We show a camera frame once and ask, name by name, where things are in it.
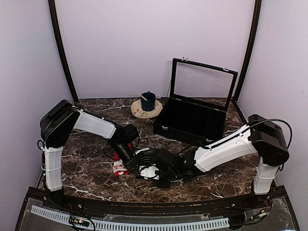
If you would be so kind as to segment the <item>red Santa Christmas sock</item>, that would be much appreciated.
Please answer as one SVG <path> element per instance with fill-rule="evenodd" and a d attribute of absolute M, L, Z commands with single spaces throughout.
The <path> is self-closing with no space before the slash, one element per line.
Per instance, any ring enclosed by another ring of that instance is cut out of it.
<path fill-rule="evenodd" d="M 129 143 L 128 146 L 132 149 L 132 143 Z M 118 157 L 117 153 L 114 151 L 113 155 L 113 173 L 115 176 L 124 176 L 129 175 L 129 170 L 126 169 L 122 160 Z"/>

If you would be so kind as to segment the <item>black white striped sock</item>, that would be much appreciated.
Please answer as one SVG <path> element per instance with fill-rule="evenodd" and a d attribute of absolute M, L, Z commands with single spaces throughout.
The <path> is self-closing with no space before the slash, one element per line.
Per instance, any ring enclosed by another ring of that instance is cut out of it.
<path fill-rule="evenodd" d="M 138 149 L 136 151 L 136 155 L 140 159 L 140 163 L 133 171 L 136 179 L 142 178 L 140 174 L 140 167 L 144 167 L 149 164 L 150 157 L 155 152 L 155 150 L 156 150 L 155 148 L 144 148 L 144 149 Z"/>

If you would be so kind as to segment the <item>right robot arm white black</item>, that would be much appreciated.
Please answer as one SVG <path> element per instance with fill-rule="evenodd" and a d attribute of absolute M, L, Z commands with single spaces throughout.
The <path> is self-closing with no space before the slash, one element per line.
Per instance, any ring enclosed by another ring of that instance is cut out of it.
<path fill-rule="evenodd" d="M 276 124 L 278 121 L 253 114 L 248 123 L 233 134 L 207 146 L 199 146 L 183 157 L 166 149 L 157 149 L 150 156 L 149 166 L 140 168 L 140 174 L 166 187 L 169 181 L 191 180 L 236 158 L 258 154 L 260 163 L 253 180 L 253 192 L 245 199 L 245 204 L 255 209 L 263 203 L 264 194 L 269 193 L 279 166 L 289 159 L 291 143 L 285 140 L 282 128 Z"/>

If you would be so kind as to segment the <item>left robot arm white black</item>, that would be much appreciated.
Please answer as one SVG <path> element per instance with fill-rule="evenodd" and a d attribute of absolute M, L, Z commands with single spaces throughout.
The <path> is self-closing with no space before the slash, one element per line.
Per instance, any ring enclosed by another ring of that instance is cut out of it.
<path fill-rule="evenodd" d="M 68 206 L 68 199 L 63 196 L 62 151 L 71 131 L 85 131 L 109 140 L 109 145 L 123 161 L 128 171 L 141 165 L 135 153 L 133 140 L 138 138 L 137 128 L 132 124 L 125 127 L 91 114 L 69 101 L 62 100 L 54 106 L 40 121 L 42 143 L 42 169 L 45 173 L 44 188 L 49 202 L 58 210 Z"/>

